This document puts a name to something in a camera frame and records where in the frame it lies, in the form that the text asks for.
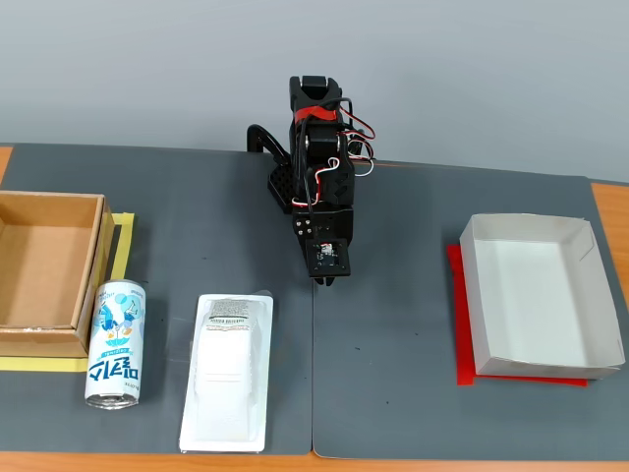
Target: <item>wooden table edge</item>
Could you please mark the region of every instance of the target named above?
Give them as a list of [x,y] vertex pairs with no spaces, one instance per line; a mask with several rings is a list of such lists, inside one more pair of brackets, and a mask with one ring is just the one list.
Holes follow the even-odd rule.
[[[0,147],[0,183],[9,164],[11,147]],[[629,188],[607,184],[592,184],[599,206],[609,249],[618,276],[621,277],[625,300],[629,299]],[[622,210],[618,200],[625,200]],[[185,472],[213,472],[229,468],[234,471],[431,471],[431,472],[493,472],[524,471],[535,467],[538,471],[628,471],[629,462],[531,462],[531,461],[452,461],[452,460],[344,460],[325,459],[314,452],[306,455],[184,455],[184,454],[81,454],[65,452],[0,452],[3,471],[107,471],[112,467],[122,470],[150,471],[182,470]]]

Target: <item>beverage can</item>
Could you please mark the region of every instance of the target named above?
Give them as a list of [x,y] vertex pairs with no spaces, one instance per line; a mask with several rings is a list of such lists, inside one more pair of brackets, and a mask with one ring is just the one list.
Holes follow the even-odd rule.
[[117,410],[138,404],[146,294],[131,280],[102,284],[94,301],[86,403]]

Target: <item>white box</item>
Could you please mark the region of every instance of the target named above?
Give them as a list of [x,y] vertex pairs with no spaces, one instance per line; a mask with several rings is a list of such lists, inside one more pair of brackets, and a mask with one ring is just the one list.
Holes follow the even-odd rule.
[[461,252],[477,374],[602,379],[624,364],[589,221],[476,214]]

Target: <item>product label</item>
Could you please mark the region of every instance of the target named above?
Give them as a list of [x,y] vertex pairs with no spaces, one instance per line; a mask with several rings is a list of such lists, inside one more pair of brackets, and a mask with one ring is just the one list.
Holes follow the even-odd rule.
[[216,300],[207,317],[205,329],[209,330],[248,330],[250,314],[248,300]]
[[142,377],[145,299],[135,284],[110,282],[96,293],[86,398],[128,393],[138,397]]

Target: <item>brown cardboard box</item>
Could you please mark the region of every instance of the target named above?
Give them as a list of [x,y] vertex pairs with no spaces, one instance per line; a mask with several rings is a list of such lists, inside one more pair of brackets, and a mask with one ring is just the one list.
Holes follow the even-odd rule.
[[0,191],[0,356],[87,357],[113,229],[102,195]]

